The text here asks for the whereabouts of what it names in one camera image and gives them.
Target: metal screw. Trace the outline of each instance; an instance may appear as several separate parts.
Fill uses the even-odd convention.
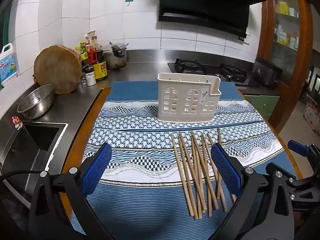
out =
[[[42,171],[41,173],[40,173],[40,177],[45,177],[47,175],[47,172],[46,171]]]
[[[278,178],[281,178],[281,177],[282,177],[282,173],[281,173],[280,171],[277,171],[277,172],[276,172],[276,176],[277,176]]]
[[[76,167],[72,167],[69,169],[69,173],[71,174],[75,174],[78,171],[78,169]]]
[[[246,173],[249,173],[249,174],[253,173],[253,168],[251,168],[251,167],[246,167],[244,170]]]

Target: pressure cooker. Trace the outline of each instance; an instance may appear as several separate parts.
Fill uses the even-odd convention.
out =
[[[124,43],[115,43],[103,48],[104,58],[107,63],[107,69],[123,68],[127,65],[127,45]]]

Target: wooden table edge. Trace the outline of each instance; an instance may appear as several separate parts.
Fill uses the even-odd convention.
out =
[[[245,99],[245,96],[238,90],[238,93],[240,94],[240,96],[244,99]],[[297,177],[298,179],[303,179],[303,176],[302,176],[302,173],[301,171],[299,170],[299,167],[295,161],[295,159],[293,158],[292,156],[292,153],[290,152],[290,150],[288,149],[288,147],[285,145],[284,141],[282,140],[282,138],[280,137],[280,135],[275,131],[275,129],[271,126],[271,124],[269,123],[269,121],[267,119],[264,118],[264,116],[262,114],[260,114],[261,117],[263,118],[263,120],[266,122],[266,124],[270,127],[271,131],[273,132],[273,134],[277,137],[277,139],[279,140],[283,150],[285,151],[285,153],[287,154],[287,156],[289,157],[290,161],[291,161],[291,164],[294,168],[294,170],[296,171],[297,173]]]
[[[104,88],[101,90],[95,101],[92,103],[72,142],[71,148],[62,168],[62,173],[67,172],[71,167],[80,166],[84,149],[91,135],[94,123],[98,117],[98,114],[100,113],[101,108],[103,107],[103,104],[106,101],[107,96],[110,93],[110,90],[111,88]],[[72,208],[67,194],[60,193],[60,198],[68,218],[71,219]]]

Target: kitchen sink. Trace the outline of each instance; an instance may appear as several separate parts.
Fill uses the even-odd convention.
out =
[[[47,170],[67,124],[23,122],[15,131],[1,157],[1,173],[15,170]],[[31,202],[39,174],[19,174],[7,179],[26,201]]]

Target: white plastic utensil holder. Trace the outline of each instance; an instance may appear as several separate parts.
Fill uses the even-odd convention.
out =
[[[213,119],[221,92],[215,76],[159,73],[158,120],[194,123]]]

